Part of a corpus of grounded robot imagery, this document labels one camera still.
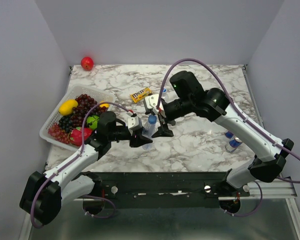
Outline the blue tinted plastic bottle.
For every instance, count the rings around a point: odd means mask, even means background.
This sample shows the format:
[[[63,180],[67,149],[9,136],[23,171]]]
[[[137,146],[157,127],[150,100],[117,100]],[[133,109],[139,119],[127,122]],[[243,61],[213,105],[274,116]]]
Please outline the blue tinted plastic bottle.
[[[152,135],[155,133],[156,124],[149,124],[148,119],[145,125],[143,126],[142,135],[152,139]]]

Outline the large clear plastic bottle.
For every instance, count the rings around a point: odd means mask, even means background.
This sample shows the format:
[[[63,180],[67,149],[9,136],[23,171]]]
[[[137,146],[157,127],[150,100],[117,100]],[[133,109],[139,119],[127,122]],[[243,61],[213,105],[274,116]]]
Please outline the large clear plastic bottle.
[[[165,101],[168,101],[168,98],[169,98],[168,92],[166,92],[166,93],[163,93],[163,92],[162,92],[161,98],[164,99]]]

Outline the plain blue bottle cap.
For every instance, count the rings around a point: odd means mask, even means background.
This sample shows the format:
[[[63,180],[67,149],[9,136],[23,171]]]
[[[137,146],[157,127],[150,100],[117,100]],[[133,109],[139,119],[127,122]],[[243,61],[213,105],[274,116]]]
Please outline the plain blue bottle cap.
[[[157,122],[157,116],[156,115],[150,115],[148,117],[148,123],[151,125],[155,125]]]

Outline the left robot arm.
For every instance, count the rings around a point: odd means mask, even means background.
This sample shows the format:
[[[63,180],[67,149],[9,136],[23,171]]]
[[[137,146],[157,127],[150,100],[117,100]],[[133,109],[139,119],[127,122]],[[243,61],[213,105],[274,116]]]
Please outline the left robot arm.
[[[80,173],[102,158],[113,142],[128,141],[131,148],[152,143],[142,134],[141,119],[132,112],[128,115],[128,122],[124,123],[112,111],[102,113],[96,131],[82,141],[73,155],[51,170],[35,171],[29,176],[19,206],[30,215],[33,227],[39,229],[49,224],[66,201],[100,194],[101,185]]]

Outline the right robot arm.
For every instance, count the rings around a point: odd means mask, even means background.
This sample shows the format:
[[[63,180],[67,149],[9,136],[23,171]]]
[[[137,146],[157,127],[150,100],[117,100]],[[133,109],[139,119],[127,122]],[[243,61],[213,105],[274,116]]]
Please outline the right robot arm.
[[[249,182],[271,183],[279,176],[286,164],[288,151],[294,146],[290,139],[275,137],[271,142],[271,134],[249,119],[237,105],[231,105],[221,89],[204,90],[190,71],[180,71],[169,81],[178,96],[176,100],[166,103],[158,94],[143,100],[146,114],[160,115],[160,127],[153,138],[172,137],[173,132],[167,124],[194,113],[224,127],[254,152],[252,160],[228,171],[220,183],[220,191],[224,195],[233,195]]]

